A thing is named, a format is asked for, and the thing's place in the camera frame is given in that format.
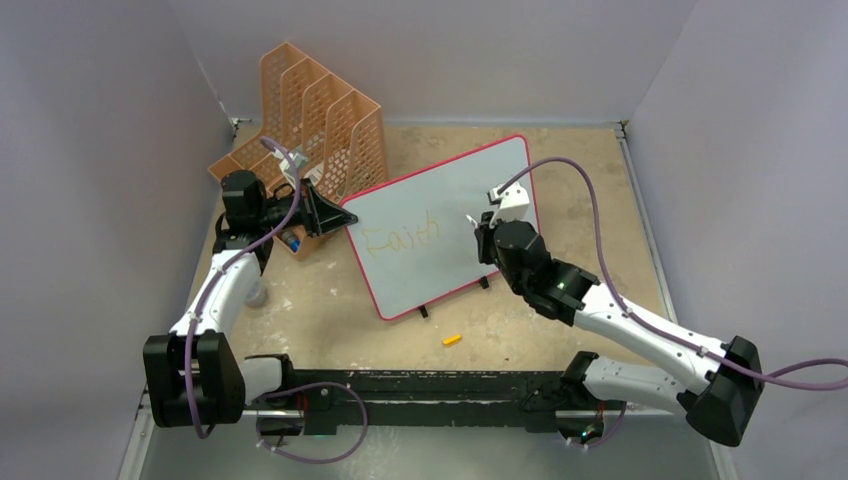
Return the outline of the pink framed whiteboard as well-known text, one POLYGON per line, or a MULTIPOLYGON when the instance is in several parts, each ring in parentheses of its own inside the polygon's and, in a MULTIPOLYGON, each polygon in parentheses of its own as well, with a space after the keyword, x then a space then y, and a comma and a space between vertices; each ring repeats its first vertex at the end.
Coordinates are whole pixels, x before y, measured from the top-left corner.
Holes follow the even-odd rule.
POLYGON ((512 135, 344 199, 359 217, 346 229, 380 318, 389 321, 482 276, 474 228, 493 212, 487 192, 530 164, 512 135))

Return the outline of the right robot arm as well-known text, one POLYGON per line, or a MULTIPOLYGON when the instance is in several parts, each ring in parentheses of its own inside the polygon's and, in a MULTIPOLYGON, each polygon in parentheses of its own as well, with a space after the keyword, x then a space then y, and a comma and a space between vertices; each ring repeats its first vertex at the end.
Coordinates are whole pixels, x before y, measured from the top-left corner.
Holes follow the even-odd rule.
POLYGON ((741 336, 723 342, 628 301, 618 303, 597 276, 553 258, 532 224, 493 216, 488 211, 472 223, 480 263, 497 267, 535 313, 611 340, 648 362, 577 354, 561 381, 569 404, 584 407, 596 399, 645 405, 684 416, 715 443, 741 444, 764 390, 763 381, 735 369, 761 373, 754 343, 741 336))

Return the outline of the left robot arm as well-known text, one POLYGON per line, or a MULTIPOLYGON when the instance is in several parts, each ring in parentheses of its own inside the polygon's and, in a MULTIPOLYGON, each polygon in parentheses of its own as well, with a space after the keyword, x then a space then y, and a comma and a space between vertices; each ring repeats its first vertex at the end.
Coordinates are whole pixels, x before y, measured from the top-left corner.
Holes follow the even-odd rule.
POLYGON ((262 398, 284 409, 297 399, 298 382, 285 354, 238 361, 228 336, 244 306, 263 297, 262 275, 274 234, 295 227, 309 237, 357 223, 355 214, 321 195, 308 179, 277 197, 249 170, 221 181, 224 213, 215 225, 207 277, 186 313, 168 333, 143 346, 143 364, 154 422, 162 428, 193 426, 202 436, 237 422, 262 398))

